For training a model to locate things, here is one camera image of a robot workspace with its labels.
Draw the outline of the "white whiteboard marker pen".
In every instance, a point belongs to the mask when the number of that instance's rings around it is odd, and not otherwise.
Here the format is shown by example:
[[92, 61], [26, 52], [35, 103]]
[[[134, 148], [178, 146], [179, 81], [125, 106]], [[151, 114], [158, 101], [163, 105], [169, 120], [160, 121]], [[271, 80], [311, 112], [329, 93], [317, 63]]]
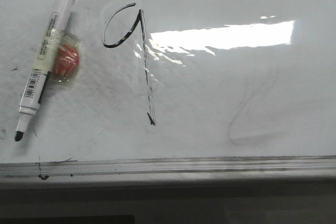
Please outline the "white whiteboard marker pen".
[[31, 119], [40, 108], [44, 90], [53, 69], [58, 47], [74, 2], [75, 0], [55, 0], [47, 28], [36, 52], [34, 64], [19, 103], [19, 119], [14, 137], [16, 142], [21, 141]]

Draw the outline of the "white whiteboard with metal frame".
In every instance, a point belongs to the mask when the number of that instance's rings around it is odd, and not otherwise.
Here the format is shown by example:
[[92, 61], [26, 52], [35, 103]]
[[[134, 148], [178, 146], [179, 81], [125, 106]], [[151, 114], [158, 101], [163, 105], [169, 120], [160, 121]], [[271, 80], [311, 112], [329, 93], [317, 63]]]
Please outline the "white whiteboard with metal frame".
[[335, 0], [75, 0], [15, 142], [53, 2], [1, 0], [1, 187], [335, 178]]

